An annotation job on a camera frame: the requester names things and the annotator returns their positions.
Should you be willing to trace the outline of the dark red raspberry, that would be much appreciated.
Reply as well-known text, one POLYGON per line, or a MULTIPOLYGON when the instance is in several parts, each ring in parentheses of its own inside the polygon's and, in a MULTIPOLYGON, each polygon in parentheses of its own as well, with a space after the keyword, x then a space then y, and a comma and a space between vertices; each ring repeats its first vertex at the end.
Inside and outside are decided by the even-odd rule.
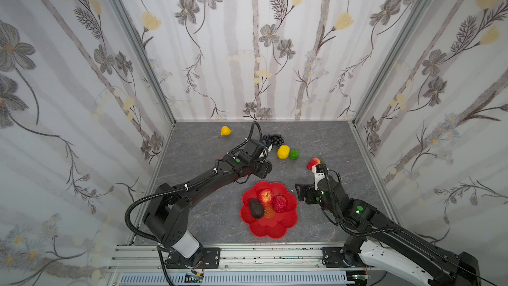
POLYGON ((276 196, 272 201, 272 208, 276 213, 284 213, 287 210, 287 199, 283 195, 276 196))

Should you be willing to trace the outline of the red strawberry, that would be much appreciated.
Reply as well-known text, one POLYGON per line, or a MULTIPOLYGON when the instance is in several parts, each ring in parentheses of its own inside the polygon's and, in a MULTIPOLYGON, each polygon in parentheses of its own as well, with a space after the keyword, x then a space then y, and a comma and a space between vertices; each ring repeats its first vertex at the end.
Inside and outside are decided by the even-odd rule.
POLYGON ((320 165, 321 164, 321 160, 319 158, 312 158, 308 164, 307 164, 307 169, 312 171, 312 168, 316 165, 320 165))

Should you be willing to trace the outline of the yellow lemon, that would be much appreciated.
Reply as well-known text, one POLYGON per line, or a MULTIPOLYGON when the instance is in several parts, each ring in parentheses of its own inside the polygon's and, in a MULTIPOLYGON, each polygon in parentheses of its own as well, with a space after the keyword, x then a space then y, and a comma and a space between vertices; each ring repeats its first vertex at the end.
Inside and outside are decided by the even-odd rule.
POLYGON ((291 149, 287 145, 282 145, 277 151, 277 157, 281 160, 286 160, 291 153, 291 149))

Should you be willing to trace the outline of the red apple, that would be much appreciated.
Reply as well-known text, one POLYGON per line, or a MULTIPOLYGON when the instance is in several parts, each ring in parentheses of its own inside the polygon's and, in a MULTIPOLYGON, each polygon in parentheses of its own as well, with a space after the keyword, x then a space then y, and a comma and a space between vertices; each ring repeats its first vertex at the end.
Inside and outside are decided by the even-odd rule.
POLYGON ((264 189, 258 194, 259 202, 264 206, 270 206, 273 200, 273 192, 270 189, 264 189))

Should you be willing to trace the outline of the small yellow pear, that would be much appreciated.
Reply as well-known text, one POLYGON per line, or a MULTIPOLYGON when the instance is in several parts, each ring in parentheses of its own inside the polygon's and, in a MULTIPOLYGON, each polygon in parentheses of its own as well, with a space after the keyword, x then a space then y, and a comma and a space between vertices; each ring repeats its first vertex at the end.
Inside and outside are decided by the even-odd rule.
POLYGON ((229 135, 231 135, 231 133, 232 133, 232 131, 231 131, 231 129, 229 127, 223 126, 221 128, 221 131, 220 131, 220 135, 221 136, 229 136, 229 135))

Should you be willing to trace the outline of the green pepper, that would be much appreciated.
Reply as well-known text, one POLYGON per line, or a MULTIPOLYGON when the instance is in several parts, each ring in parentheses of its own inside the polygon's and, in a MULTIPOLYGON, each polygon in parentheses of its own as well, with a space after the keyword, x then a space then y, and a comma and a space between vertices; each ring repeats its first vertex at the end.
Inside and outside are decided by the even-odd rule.
POLYGON ((300 151, 298 149, 291 149, 288 156, 291 160, 297 160, 300 157, 300 151))

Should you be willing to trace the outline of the red flower-shaped bowl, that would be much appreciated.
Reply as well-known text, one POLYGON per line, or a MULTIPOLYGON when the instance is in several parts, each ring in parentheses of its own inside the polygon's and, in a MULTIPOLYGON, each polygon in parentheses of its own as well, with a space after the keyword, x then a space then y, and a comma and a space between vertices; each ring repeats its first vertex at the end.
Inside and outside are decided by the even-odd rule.
POLYGON ((268 236, 274 240, 279 240, 287 234, 288 230, 295 227, 298 222, 298 213, 296 212, 298 206, 297 198, 281 183, 258 182, 252 189, 248 189, 243 194, 242 203, 240 217, 256 237, 264 238, 268 236), (264 189, 270 189, 273 192, 273 198, 283 195, 287 199, 287 210, 284 213, 276 213, 271 204, 264 207, 264 217, 256 220, 251 216, 249 200, 252 198, 258 199, 258 194, 264 189))

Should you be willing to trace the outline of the dark avocado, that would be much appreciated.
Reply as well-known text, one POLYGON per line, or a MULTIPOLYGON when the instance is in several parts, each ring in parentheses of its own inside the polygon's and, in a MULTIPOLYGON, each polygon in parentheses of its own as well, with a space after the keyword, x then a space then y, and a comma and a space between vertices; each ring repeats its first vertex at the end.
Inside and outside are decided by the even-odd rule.
POLYGON ((265 208, 258 199, 252 198, 249 200, 249 209, 251 216, 256 220, 263 218, 265 215, 265 208))

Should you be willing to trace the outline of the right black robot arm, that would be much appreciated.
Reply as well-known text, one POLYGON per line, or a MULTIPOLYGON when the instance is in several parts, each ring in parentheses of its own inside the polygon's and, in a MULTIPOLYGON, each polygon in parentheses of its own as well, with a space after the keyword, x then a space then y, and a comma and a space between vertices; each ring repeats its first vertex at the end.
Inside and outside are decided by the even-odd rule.
POLYGON ((298 200, 316 204, 348 238, 324 262, 337 267, 377 267, 413 285, 481 285, 478 260, 426 241, 371 204, 345 192, 338 173, 325 164, 313 167, 314 183, 296 184, 298 200))

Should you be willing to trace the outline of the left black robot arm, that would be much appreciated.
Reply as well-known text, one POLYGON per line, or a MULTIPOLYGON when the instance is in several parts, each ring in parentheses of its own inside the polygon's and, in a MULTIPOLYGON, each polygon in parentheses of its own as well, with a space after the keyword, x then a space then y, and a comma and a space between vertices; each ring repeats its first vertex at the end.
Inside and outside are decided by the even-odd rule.
POLYGON ((162 184, 156 192, 133 202, 124 213, 127 228, 136 236, 174 250, 188 266, 197 266, 204 257, 203 245, 189 232, 189 213, 197 203, 215 191, 242 178, 265 179, 273 165, 258 122, 251 124, 245 140, 216 160, 205 173, 182 184, 162 184))

